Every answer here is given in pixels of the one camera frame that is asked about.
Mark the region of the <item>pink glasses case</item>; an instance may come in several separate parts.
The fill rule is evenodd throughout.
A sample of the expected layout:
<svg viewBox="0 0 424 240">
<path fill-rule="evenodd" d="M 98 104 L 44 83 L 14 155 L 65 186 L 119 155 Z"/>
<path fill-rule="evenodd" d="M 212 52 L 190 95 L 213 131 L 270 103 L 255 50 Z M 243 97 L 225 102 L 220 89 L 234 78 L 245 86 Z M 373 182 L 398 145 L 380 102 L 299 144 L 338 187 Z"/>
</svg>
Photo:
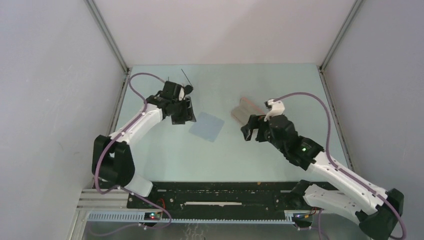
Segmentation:
<svg viewBox="0 0 424 240">
<path fill-rule="evenodd" d="M 248 123 L 251 115 L 264 115 L 264 111 L 246 97 L 242 97 L 239 104 L 230 112 L 233 119 L 244 126 Z"/>
</svg>

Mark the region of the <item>light blue cleaning cloth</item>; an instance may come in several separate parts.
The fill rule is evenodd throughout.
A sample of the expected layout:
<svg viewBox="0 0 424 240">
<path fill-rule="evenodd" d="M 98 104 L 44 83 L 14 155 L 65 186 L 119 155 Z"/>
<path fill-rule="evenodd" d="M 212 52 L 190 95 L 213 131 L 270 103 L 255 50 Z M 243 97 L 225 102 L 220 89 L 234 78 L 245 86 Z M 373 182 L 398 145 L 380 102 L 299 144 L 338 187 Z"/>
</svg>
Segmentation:
<svg viewBox="0 0 424 240">
<path fill-rule="evenodd" d="M 189 133 L 211 143 L 215 142 L 225 121 L 206 112 L 200 112 Z"/>
</svg>

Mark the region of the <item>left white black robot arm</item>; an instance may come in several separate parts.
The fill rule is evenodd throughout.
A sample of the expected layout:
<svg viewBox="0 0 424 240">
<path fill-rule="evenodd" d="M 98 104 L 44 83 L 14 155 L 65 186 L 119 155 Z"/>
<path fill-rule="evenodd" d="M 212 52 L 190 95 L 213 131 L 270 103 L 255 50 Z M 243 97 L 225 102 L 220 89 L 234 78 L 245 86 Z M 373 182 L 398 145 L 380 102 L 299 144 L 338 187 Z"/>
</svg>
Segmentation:
<svg viewBox="0 0 424 240">
<path fill-rule="evenodd" d="M 136 169 L 131 148 L 154 126 L 169 117 L 173 125 L 195 122 L 192 85 L 166 81 L 163 89 L 144 101 L 142 109 L 123 127 L 108 136 L 99 135 L 94 140 L 92 173 L 96 180 L 105 180 L 114 186 L 138 194 L 145 208 L 153 208 L 158 194 L 152 191 L 153 183 Z"/>
</svg>

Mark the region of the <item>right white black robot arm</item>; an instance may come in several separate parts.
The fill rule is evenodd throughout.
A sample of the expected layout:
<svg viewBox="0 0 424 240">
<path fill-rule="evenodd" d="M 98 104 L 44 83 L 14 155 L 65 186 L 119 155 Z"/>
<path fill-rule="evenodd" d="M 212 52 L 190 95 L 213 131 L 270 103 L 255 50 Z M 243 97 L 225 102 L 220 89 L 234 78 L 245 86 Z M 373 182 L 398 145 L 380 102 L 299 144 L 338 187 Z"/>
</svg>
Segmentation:
<svg viewBox="0 0 424 240">
<path fill-rule="evenodd" d="M 299 135 L 293 122 L 283 114 L 251 115 L 240 130 L 245 141 L 256 134 L 257 142 L 270 143 L 292 165 L 324 177 L 341 191 L 341 194 L 331 193 L 301 180 L 290 196 L 295 208 L 304 209 L 309 205 L 329 210 L 357 224 L 373 240 L 396 239 L 392 232 L 400 224 L 399 239 L 405 239 L 405 225 L 401 223 L 405 196 L 399 190 L 379 187 L 339 164 L 323 146 Z"/>
</svg>

